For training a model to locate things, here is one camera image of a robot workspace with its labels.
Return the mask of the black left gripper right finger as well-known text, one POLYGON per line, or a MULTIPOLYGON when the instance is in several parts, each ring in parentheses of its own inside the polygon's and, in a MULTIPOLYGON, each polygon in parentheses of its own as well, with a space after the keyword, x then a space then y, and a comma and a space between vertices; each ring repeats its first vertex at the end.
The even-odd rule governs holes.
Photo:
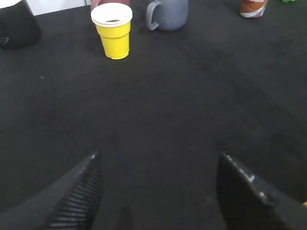
POLYGON ((222 153, 216 177, 217 201, 229 230, 305 230, 307 207, 222 153))

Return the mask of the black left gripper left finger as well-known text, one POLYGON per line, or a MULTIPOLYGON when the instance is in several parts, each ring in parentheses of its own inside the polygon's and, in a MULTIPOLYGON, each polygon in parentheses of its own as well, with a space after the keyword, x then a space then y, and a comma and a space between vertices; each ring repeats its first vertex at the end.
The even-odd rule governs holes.
POLYGON ((90 230, 103 194, 101 154, 94 152, 51 186, 1 213, 2 230, 90 230))

